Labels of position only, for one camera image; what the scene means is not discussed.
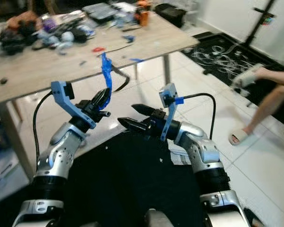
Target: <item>person's leg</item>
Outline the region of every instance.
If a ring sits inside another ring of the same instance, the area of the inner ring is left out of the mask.
[[[283,102],[284,85],[279,85],[263,99],[251,122],[243,128],[243,131],[245,131],[247,135],[250,135],[256,126],[266,117],[272,115]],[[232,140],[235,143],[239,143],[239,140],[234,135],[232,136]]]
[[[255,72],[257,79],[268,79],[284,85],[284,72],[267,70],[261,67]]]

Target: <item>white wall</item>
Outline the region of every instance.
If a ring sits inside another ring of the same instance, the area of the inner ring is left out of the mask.
[[[268,0],[199,0],[199,19],[243,41],[256,24]],[[269,26],[261,26],[252,45],[278,61],[284,61],[284,0],[276,0],[271,13],[277,18]]]

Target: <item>white slipper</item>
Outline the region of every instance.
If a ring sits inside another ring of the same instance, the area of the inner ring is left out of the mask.
[[[242,88],[255,82],[256,80],[255,72],[261,67],[263,67],[263,65],[258,63],[253,67],[251,67],[249,70],[237,75],[236,78],[232,81],[231,87]]]
[[[239,141],[238,143],[235,143],[233,140],[232,140],[232,136],[236,137],[237,140]],[[239,145],[243,140],[245,140],[246,138],[248,137],[248,134],[242,130],[242,129],[237,129],[235,131],[233,131],[229,137],[228,137],[228,140],[229,142],[234,145],[234,146],[237,146]]]

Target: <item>wooden table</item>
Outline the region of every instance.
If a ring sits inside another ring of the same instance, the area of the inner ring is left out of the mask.
[[[128,32],[113,27],[96,32],[94,39],[84,45],[74,45],[65,56],[48,49],[34,52],[29,47],[14,56],[0,56],[0,80],[8,79],[0,85],[0,119],[29,179],[34,171],[7,109],[7,101],[48,89],[55,80],[74,82],[101,74],[101,59],[91,50],[99,46],[106,51],[124,47],[128,44],[122,35],[134,35],[135,41],[131,46],[107,53],[113,64],[123,68],[136,65],[130,58],[148,60],[163,56],[166,83],[170,82],[169,53],[198,44],[196,39],[154,13],[150,14],[147,27]]]

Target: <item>red object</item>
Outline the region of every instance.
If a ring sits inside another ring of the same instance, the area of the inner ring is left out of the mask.
[[[104,51],[105,48],[104,47],[96,47],[95,49],[93,49],[93,52],[100,52],[100,51]]]

